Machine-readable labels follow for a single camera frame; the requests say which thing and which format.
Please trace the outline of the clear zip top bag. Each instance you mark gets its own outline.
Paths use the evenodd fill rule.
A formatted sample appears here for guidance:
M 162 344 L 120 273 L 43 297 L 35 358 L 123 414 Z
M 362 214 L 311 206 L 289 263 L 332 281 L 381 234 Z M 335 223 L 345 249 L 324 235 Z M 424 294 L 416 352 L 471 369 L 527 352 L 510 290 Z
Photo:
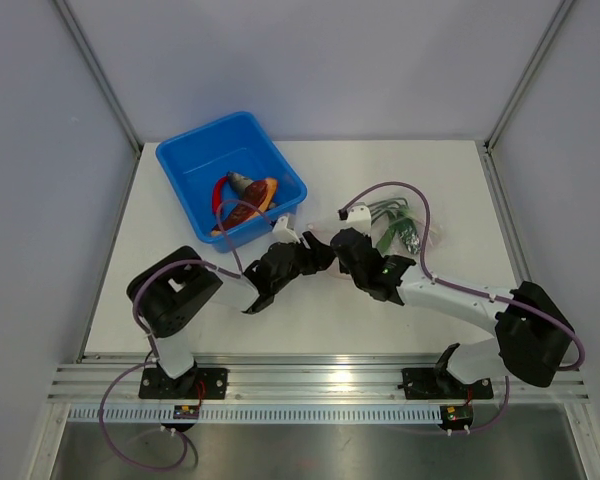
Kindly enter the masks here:
M 399 255 L 420 261 L 424 247 L 435 247 L 442 237 L 441 228 L 431 222 L 427 239 L 424 210 L 415 207 L 405 196 L 392 194 L 377 200 L 359 199 L 347 208 L 345 219 L 334 215 L 314 220 L 307 230 L 319 241 L 329 244 L 344 228 L 354 228 L 363 233 L 371 245 L 382 255 Z

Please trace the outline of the green toy leaf vegetable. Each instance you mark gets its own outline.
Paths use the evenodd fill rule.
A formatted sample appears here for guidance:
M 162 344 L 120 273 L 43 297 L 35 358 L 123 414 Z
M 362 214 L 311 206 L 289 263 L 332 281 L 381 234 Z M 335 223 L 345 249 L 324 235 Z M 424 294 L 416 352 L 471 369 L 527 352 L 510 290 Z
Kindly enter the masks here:
M 385 254 L 391 249 L 395 240 L 398 240 L 411 255 L 418 255 L 421 252 L 421 240 L 415 223 L 410 219 L 390 224 L 377 241 L 376 248 Z

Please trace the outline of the orange toy food piece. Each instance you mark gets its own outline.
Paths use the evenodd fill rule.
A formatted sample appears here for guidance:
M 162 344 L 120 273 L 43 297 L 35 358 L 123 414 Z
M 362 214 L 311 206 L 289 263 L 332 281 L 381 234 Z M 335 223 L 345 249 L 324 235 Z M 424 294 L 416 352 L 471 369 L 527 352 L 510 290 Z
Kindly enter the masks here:
M 265 212 L 273 202 L 277 187 L 278 181 L 271 177 L 251 181 L 245 186 L 241 193 L 238 193 L 238 199 Z M 242 203 L 237 203 L 222 221 L 222 226 L 225 230 L 229 230 L 256 216 L 257 212 L 255 210 Z

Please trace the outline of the grey toy fish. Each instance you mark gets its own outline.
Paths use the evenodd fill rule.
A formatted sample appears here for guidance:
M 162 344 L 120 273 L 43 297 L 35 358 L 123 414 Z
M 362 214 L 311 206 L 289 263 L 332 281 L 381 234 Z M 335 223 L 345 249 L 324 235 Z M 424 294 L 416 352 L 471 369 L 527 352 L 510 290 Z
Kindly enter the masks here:
M 227 180 L 231 190 L 238 197 L 242 197 L 245 194 L 246 189 L 253 183 L 251 178 L 236 172 L 228 172 Z

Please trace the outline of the red toy chili pepper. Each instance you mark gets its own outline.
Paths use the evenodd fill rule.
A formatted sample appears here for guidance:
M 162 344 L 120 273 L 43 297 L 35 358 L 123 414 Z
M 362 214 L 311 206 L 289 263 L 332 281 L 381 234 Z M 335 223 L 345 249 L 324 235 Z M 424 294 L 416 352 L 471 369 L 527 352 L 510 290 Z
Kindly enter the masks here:
M 221 177 L 213 187 L 212 191 L 212 213 L 216 214 L 221 207 L 223 201 L 223 189 L 225 184 L 228 182 L 228 176 Z

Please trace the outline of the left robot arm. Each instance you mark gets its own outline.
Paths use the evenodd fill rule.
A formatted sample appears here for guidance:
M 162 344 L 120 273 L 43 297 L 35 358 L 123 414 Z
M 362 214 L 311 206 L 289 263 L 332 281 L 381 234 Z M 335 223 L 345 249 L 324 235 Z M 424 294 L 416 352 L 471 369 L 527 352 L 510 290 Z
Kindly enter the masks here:
M 222 399 L 220 370 L 204 370 L 186 340 L 185 328 L 209 302 L 245 314 L 270 306 L 276 294 L 299 276 L 326 270 L 335 259 L 331 247 L 305 232 L 292 243 L 276 242 L 242 274 L 203 260 L 183 246 L 134 278 L 126 294 L 132 315 L 148 335 L 156 365 L 143 368 L 142 399 Z

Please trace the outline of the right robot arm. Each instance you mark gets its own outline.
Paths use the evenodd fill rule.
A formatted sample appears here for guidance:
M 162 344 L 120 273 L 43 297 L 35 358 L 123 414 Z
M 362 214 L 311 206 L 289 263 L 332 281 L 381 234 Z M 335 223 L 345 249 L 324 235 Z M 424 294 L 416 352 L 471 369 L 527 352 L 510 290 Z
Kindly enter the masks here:
M 456 396 L 485 377 L 511 375 L 529 385 L 551 385 L 575 331 L 539 285 L 511 290 L 456 285 L 425 273 L 413 259 L 383 256 L 369 236 L 353 228 L 330 246 L 355 286 L 381 302 L 432 310 L 492 335 L 470 345 L 452 344 L 434 367 L 436 389 Z

